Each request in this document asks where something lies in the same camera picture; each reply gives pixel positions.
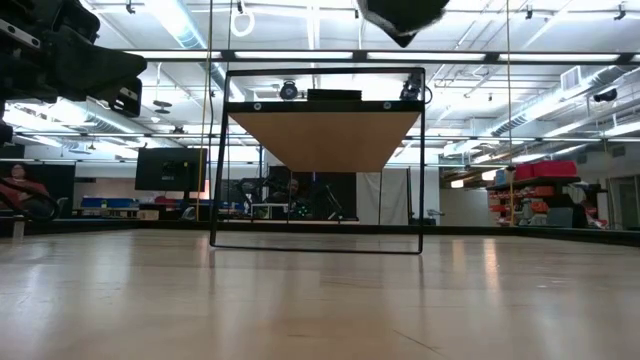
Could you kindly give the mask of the white air vent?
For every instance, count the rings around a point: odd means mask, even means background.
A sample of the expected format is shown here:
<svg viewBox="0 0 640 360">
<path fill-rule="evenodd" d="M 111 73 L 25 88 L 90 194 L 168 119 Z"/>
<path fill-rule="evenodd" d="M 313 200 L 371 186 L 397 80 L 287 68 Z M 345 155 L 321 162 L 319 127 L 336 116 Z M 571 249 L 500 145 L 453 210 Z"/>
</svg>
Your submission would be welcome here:
<svg viewBox="0 0 640 360">
<path fill-rule="evenodd" d="M 581 67 L 574 66 L 560 75 L 560 86 L 564 92 L 568 92 L 581 83 Z"/>
</svg>

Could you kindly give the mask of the black overhead rig frame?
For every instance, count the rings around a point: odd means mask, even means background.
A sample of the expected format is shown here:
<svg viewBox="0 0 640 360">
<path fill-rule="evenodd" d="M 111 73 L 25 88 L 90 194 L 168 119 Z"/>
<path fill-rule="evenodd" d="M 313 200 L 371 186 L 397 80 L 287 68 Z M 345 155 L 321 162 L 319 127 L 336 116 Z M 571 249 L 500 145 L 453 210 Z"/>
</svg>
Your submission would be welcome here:
<svg viewBox="0 0 640 360">
<path fill-rule="evenodd" d="M 473 52 L 391 50 L 133 50 L 151 62 L 315 62 L 488 65 L 640 65 L 640 52 Z"/>
</svg>

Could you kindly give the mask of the blue storage bin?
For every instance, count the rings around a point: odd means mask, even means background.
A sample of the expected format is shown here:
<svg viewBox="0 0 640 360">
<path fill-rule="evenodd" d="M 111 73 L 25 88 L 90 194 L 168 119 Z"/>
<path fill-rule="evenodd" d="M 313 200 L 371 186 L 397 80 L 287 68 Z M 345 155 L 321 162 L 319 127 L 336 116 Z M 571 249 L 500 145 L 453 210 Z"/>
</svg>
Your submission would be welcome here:
<svg viewBox="0 0 640 360">
<path fill-rule="evenodd" d="M 80 206 L 82 208 L 138 208 L 139 201 L 135 198 L 118 197 L 83 197 Z"/>
</svg>

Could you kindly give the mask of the black leaf-shaped plate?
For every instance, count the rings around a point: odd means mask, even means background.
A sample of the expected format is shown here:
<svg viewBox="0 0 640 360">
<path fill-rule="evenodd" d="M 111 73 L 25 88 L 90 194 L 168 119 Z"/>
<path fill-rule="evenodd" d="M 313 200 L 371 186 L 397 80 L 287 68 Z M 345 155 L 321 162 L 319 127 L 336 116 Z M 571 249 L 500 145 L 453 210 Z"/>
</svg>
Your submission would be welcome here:
<svg viewBox="0 0 640 360">
<path fill-rule="evenodd" d="M 450 0 L 356 0 L 361 16 L 398 46 L 406 48 L 423 29 L 437 23 Z"/>
</svg>

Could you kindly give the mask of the wooden riser shelf black frame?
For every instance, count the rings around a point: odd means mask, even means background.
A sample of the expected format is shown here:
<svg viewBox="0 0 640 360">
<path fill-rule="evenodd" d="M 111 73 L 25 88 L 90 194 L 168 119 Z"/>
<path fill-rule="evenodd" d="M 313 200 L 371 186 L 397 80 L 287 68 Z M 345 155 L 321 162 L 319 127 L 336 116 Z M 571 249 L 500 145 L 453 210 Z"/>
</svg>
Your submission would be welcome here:
<svg viewBox="0 0 640 360">
<path fill-rule="evenodd" d="M 365 67 L 370 75 L 402 74 L 418 85 L 413 100 L 233 101 L 223 91 L 220 141 L 212 178 L 211 247 L 218 247 L 219 197 L 228 127 L 235 121 L 291 172 L 382 171 L 414 124 L 426 124 L 431 92 L 422 67 Z"/>
</svg>

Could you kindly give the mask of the white partition screen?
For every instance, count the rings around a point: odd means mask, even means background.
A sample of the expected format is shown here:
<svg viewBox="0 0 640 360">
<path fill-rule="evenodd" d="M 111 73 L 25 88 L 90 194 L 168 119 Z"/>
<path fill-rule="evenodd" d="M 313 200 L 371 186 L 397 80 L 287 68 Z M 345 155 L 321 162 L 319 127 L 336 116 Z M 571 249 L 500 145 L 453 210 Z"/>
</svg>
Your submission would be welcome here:
<svg viewBox="0 0 640 360">
<path fill-rule="evenodd" d="M 361 225 L 408 225 L 411 206 L 407 169 L 357 173 L 356 213 Z"/>
</svg>

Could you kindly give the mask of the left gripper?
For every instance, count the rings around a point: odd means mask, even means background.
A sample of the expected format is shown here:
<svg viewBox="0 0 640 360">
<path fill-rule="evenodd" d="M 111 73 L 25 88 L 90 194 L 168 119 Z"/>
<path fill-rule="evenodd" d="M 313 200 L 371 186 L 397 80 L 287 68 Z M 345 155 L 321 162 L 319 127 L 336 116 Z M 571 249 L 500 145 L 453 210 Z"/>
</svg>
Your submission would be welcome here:
<svg viewBox="0 0 640 360">
<path fill-rule="evenodd" d="M 146 70 L 139 55 L 94 45 L 85 27 L 0 27 L 0 101 L 107 101 Z M 95 72 L 91 65 L 114 65 Z"/>
</svg>

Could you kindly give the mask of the silver air duct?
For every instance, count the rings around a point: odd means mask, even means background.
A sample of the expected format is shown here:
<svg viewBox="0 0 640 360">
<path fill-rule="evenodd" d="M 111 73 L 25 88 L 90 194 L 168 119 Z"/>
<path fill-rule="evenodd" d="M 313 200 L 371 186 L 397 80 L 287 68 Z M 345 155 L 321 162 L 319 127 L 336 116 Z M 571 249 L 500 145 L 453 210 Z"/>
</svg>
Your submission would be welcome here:
<svg viewBox="0 0 640 360">
<path fill-rule="evenodd" d="M 162 24 L 181 48 L 186 50 L 208 50 L 207 39 L 200 32 L 197 22 L 183 0 L 143 1 L 146 10 Z M 212 85 L 215 84 L 220 90 L 225 89 L 227 71 L 221 62 L 211 60 L 211 69 L 208 70 L 209 66 L 205 55 L 205 62 L 201 63 L 201 67 L 203 71 L 208 73 Z M 229 83 L 228 94 L 230 100 L 245 100 L 245 91 L 241 90 L 233 82 Z"/>
<path fill-rule="evenodd" d="M 575 98 L 602 93 L 614 85 L 625 83 L 640 73 L 640 66 L 634 65 L 611 65 L 602 68 L 580 67 L 582 80 L 578 87 L 564 92 L 559 83 L 547 89 L 496 119 L 485 129 L 484 135 L 499 137 L 514 128 L 566 106 Z"/>
<path fill-rule="evenodd" d="M 93 102 L 59 100 L 53 105 L 44 103 L 12 103 L 4 121 L 24 129 L 39 131 L 68 131 L 70 128 L 104 132 L 134 133 L 130 121 Z"/>
</svg>

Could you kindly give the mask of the white small table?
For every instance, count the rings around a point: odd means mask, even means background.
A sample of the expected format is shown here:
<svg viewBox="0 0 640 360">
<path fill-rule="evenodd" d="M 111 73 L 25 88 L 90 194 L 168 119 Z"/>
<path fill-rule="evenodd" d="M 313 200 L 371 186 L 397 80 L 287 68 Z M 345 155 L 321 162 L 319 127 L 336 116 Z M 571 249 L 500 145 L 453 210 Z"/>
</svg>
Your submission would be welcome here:
<svg viewBox="0 0 640 360">
<path fill-rule="evenodd" d="M 287 214 L 288 203 L 254 203 L 250 205 L 249 216 L 251 220 L 274 220 L 274 212 Z"/>
</svg>

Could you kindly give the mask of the black partition panel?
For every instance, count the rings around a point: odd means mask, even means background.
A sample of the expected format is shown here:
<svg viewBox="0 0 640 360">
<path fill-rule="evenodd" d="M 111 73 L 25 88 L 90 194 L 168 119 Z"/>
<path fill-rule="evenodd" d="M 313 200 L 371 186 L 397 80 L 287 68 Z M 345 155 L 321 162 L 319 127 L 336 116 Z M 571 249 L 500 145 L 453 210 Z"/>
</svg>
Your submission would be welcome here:
<svg viewBox="0 0 640 360">
<path fill-rule="evenodd" d="M 270 166 L 263 185 L 268 189 L 266 202 L 287 203 L 289 180 L 299 182 L 299 194 L 311 205 L 311 221 L 353 220 L 356 215 L 356 175 L 354 173 L 293 172 L 285 166 Z M 275 219 L 288 219 L 274 212 Z"/>
</svg>

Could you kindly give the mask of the red bin storage rack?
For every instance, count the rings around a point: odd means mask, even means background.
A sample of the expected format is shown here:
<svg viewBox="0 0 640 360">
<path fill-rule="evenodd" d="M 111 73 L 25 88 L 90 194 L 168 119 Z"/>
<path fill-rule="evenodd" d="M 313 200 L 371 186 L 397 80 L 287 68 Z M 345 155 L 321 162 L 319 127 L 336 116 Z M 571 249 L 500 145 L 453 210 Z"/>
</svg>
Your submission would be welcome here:
<svg viewBox="0 0 640 360">
<path fill-rule="evenodd" d="M 487 187 L 489 212 L 499 226 L 605 230 L 607 190 L 578 176 L 575 162 L 544 160 L 495 173 Z"/>
</svg>

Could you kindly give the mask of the person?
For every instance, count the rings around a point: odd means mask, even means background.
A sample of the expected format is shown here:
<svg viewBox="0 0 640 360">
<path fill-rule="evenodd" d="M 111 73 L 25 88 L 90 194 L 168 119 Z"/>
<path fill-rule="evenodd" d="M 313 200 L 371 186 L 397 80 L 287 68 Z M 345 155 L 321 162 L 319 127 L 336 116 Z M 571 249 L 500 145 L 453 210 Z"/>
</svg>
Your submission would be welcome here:
<svg viewBox="0 0 640 360">
<path fill-rule="evenodd" d="M 285 200 L 287 201 L 287 218 L 294 220 L 310 219 L 312 217 L 309 201 L 299 194 L 299 182 L 291 178 L 287 184 Z"/>
<path fill-rule="evenodd" d="M 46 187 L 38 182 L 29 179 L 25 165 L 16 163 L 11 167 L 10 175 L 3 180 L 12 185 L 29 189 L 31 192 L 24 192 L 12 187 L 7 187 L 0 182 L 0 209 L 8 209 L 8 205 L 1 201 L 4 195 L 9 203 L 38 217 L 45 217 L 51 214 L 52 207 L 49 201 L 44 200 L 41 195 L 49 195 Z"/>
</svg>

